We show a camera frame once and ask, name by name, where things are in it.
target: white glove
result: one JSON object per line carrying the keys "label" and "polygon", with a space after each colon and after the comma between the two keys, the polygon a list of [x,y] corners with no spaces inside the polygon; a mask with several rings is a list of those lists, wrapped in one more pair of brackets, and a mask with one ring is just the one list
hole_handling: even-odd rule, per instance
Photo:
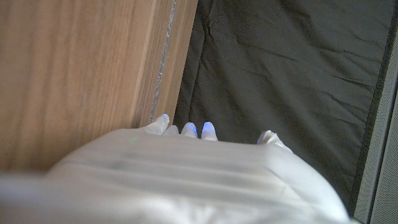
{"label": "white glove", "polygon": [[235,144],[211,123],[202,140],[193,123],[181,134],[168,123],[108,133],[43,179],[2,178],[0,222],[349,223],[331,185],[271,131]]}
{"label": "white glove", "polygon": [[[171,125],[169,128],[167,128],[169,122],[170,122],[169,116],[167,116],[167,114],[163,114],[150,125],[139,129],[148,134],[156,134],[164,136],[172,136],[179,134],[176,125]],[[185,124],[184,128],[181,131],[181,136],[197,138],[198,133],[195,124],[193,123]],[[211,122],[206,122],[204,124],[203,131],[201,133],[201,139],[209,141],[217,141],[216,131]]]}

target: dark gray fabric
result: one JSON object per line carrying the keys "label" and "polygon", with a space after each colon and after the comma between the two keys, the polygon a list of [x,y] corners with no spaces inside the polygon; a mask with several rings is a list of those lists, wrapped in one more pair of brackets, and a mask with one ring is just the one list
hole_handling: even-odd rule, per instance
{"label": "dark gray fabric", "polygon": [[250,144],[270,129],[347,205],[393,8],[199,0],[174,124]]}

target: metal mesh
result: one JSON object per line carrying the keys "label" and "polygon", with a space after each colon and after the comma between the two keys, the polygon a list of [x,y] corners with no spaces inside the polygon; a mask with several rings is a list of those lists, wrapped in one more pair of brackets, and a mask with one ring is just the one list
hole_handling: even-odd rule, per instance
{"label": "metal mesh", "polygon": [[391,112],[392,101],[395,95],[395,85],[397,80],[397,61],[398,61],[398,39],[394,41],[391,59],[388,65],[386,80],[379,108],[374,123],[371,143],[368,151],[368,158],[362,176],[361,188],[359,189],[358,200],[354,217],[361,222],[368,222],[368,214],[371,208],[372,195],[377,180],[377,168],[382,157],[381,152],[384,146],[383,141],[386,137],[386,129],[389,126],[389,115]]}
{"label": "metal mesh", "polygon": [[371,223],[398,223],[398,100],[392,114]]}

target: wooden cabinet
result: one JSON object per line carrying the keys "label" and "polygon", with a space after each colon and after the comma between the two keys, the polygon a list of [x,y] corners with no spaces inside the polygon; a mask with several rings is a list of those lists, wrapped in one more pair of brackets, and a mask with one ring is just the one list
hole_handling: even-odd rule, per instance
{"label": "wooden cabinet", "polygon": [[172,119],[196,6],[0,1],[0,170],[47,170],[102,134]]}

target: fingertip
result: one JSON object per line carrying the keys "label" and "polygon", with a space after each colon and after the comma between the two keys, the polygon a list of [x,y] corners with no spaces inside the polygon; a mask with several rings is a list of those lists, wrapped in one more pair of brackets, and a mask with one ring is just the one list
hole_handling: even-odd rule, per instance
{"label": "fingertip", "polygon": [[163,114],[156,118],[153,123],[143,127],[143,130],[145,133],[161,135],[166,131],[169,122],[169,116]]}
{"label": "fingertip", "polygon": [[278,135],[276,133],[273,133],[271,130],[261,133],[257,144],[273,144],[275,146],[286,149],[289,152],[292,152],[292,150],[285,146],[285,144],[279,139]]}
{"label": "fingertip", "polygon": [[197,138],[198,137],[197,127],[192,122],[189,122],[185,124],[184,128],[181,131],[181,135],[188,136],[191,138]]}
{"label": "fingertip", "polygon": [[218,141],[216,135],[216,129],[211,122],[205,122],[203,130],[201,132],[202,140]]}
{"label": "fingertip", "polygon": [[163,133],[164,136],[171,136],[171,135],[177,135],[179,134],[178,132],[178,127],[176,125],[171,125],[167,130]]}

